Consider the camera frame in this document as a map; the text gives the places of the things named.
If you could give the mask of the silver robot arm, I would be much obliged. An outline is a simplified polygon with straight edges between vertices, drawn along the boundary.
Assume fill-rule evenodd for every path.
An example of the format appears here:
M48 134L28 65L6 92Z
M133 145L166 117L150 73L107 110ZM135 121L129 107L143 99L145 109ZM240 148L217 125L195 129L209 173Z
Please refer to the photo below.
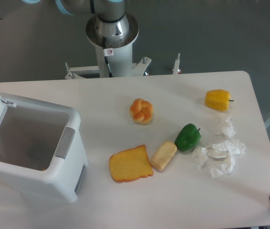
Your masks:
M0 0L0 20L25 4L39 0ZM121 48L133 43L139 33L136 19L125 11L123 0L56 0L58 10L67 15L91 14L86 25L88 39L103 48Z

